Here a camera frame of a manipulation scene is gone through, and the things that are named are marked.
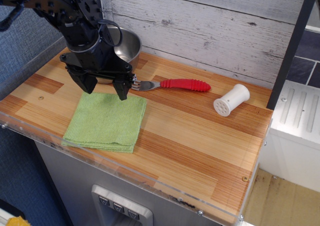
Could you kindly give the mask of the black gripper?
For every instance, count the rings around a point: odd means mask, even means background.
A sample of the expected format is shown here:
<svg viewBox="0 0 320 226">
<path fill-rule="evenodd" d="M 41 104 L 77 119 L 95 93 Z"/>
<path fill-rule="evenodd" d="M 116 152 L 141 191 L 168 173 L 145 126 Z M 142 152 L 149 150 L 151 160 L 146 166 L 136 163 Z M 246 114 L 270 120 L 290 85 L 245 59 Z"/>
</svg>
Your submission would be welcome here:
<svg viewBox="0 0 320 226">
<path fill-rule="evenodd" d="M 87 50 L 71 49 L 69 53 L 60 56 L 65 63 L 67 72 L 72 80 L 87 94 L 91 94 L 97 84 L 113 84 L 121 101 L 127 99 L 131 82 L 116 79 L 127 72 L 133 74 L 132 66 L 118 57 L 114 47 L 122 43 L 120 35 L 118 43 L 114 43 L 111 35 L 101 36 L 96 43 Z"/>
</svg>

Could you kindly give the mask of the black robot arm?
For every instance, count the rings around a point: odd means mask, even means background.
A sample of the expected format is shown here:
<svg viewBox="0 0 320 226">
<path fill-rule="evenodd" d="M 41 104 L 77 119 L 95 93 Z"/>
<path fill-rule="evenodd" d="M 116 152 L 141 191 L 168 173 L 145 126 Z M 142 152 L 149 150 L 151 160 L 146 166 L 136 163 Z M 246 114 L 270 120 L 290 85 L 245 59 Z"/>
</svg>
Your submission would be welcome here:
<svg viewBox="0 0 320 226">
<path fill-rule="evenodd" d="M 136 80 L 132 66 L 115 53 L 123 35 L 113 41 L 108 26 L 118 25 L 103 19 L 98 0 L 0 0 L 1 5 L 13 6 L 0 22 L 0 30 L 9 29 L 24 8 L 33 9 L 59 30 L 69 49 L 60 60 L 73 81 L 86 93 L 93 92 L 98 79 L 111 80 L 120 100 L 126 100 Z"/>
</svg>

